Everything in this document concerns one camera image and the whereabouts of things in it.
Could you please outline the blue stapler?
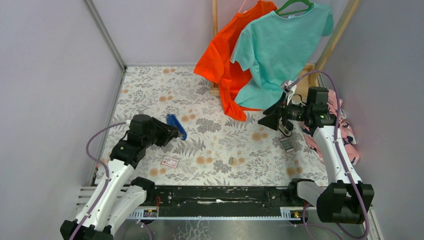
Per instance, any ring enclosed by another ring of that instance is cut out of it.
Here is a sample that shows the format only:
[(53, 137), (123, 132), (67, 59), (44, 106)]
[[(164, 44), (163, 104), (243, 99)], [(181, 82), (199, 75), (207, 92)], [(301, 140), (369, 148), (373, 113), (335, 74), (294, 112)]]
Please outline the blue stapler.
[(176, 117), (175, 114), (167, 114), (166, 116), (166, 123), (169, 126), (172, 126), (174, 128), (177, 128), (178, 130), (178, 136), (185, 141), (188, 137), (187, 132), (185, 131), (185, 129), (183, 128), (182, 124), (180, 123), (180, 121), (178, 120), (178, 118)]

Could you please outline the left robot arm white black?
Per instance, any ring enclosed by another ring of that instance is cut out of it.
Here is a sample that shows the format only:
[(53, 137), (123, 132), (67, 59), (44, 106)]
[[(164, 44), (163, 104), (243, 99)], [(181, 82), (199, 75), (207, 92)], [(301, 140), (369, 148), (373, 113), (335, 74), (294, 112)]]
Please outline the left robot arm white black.
[(141, 204), (156, 198), (155, 183), (136, 177), (121, 198), (118, 194), (152, 145), (166, 146), (172, 139), (186, 140), (187, 133), (177, 117), (168, 114), (162, 122), (146, 114), (126, 121), (129, 129), (113, 147), (108, 163), (99, 164), (105, 173), (88, 202), (74, 220), (65, 220), (60, 233), (65, 240), (112, 240), (125, 220)]

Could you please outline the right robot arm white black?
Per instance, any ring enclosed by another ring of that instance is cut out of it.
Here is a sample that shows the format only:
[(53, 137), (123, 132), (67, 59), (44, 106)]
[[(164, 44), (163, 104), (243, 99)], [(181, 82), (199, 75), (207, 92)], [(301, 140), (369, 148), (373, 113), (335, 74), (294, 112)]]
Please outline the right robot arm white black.
[(318, 145), (329, 184), (318, 186), (313, 180), (293, 179), (287, 201), (299, 206), (304, 201), (316, 207), (324, 223), (362, 224), (374, 198), (372, 185), (363, 183), (349, 161), (336, 115), (328, 106), (329, 90), (310, 87), (305, 105), (293, 104), (292, 94), (284, 90), (281, 98), (266, 109), (258, 124), (275, 131), (291, 131), (292, 121), (303, 122)]

